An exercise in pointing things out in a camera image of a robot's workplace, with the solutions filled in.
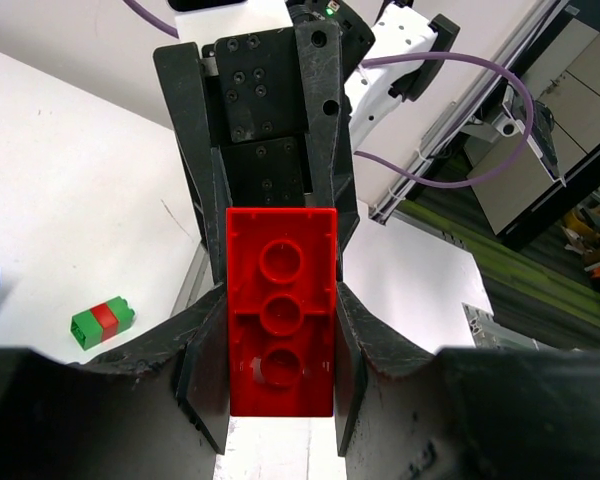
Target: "screw hole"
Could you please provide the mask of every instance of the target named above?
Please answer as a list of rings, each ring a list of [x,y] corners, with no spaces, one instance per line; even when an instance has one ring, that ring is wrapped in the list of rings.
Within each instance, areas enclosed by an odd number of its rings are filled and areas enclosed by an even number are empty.
[[[338,102],[336,102],[335,100],[327,100],[322,104],[322,111],[325,115],[328,115],[330,117],[336,115],[339,109],[340,105],[338,105]]]
[[[236,72],[233,74],[233,81],[236,83],[236,85],[244,83],[245,79],[246,77],[243,72]]]
[[[249,38],[247,38],[247,45],[249,45],[249,48],[251,49],[258,48],[260,46],[260,39],[257,35],[249,35]]]
[[[235,52],[238,50],[238,48],[239,48],[238,40],[236,40],[235,38],[231,38],[231,39],[229,39],[229,41],[227,41],[227,49],[230,52]]]
[[[322,48],[327,44],[327,34],[322,30],[316,30],[311,35],[311,43],[316,48]]]

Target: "cable clip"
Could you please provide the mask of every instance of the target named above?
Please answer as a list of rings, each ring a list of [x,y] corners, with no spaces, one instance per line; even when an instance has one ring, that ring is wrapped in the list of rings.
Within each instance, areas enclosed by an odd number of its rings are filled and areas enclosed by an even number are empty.
[[[418,154],[418,158],[426,163],[427,165],[431,165],[433,163],[433,159],[432,158],[427,158],[424,155],[422,155],[422,152],[420,151],[419,148],[416,148],[416,153]]]
[[[394,200],[397,200],[398,202],[402,202],[404,200],[404,197],[396,195],[396,193],[391,189],[391,187],[389,187],[388,190],[389,190],[389,195],[391,195],[391,198],[393,198]]]

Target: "red and green lego brick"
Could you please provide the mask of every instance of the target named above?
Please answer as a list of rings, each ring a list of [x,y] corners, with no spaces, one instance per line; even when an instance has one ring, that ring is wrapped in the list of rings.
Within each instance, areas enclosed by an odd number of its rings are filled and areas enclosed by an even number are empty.
[[[131,327],[135,312],[122,297],[116,297],[74,315],[71,333],[84,350]]]

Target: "metal frame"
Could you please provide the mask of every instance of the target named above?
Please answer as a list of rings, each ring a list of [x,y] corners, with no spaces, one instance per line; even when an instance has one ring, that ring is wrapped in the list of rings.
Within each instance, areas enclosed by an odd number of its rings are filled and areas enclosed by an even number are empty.
[[[498,235],[504,245],[522,249],[600,186],[600,144],[565,175],[565,181],[566,187],[553,184]]]
[[[533,338],[521,335],[495,323],[493,315],[471,305],[463,304],[471,334],[479,348],[515,348],[525,350],[554,350]]]

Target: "round stud hole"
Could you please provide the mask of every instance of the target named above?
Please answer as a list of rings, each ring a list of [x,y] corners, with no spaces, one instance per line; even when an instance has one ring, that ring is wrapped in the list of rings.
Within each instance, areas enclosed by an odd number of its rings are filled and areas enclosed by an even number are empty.
[[[311,43],[316,48],[322,48],[327,44],[327,34],[322,30],[316,30],[311,34]]]
[[[338,105],[338,102],[336,102],[335,100],[327,100],[322,104],[322,111],[325,115],[328,115],[330,117],[332,115],[336,115],[338,113],[338,110],[340,110],[340,105]]]
[[[270,298],[260,312],[260,324],[276,337],[293,335],[303,322],[300,305],[289,295]]]
[[[290,240],[274,240],[262,249],[260,271],[273,283],[291,283],[302,269],[302,251]]]
[[[260,363],[264,380],[270,385],[290,387],[300,377],[302,365],[298,356],[291,350],[272,350]]]

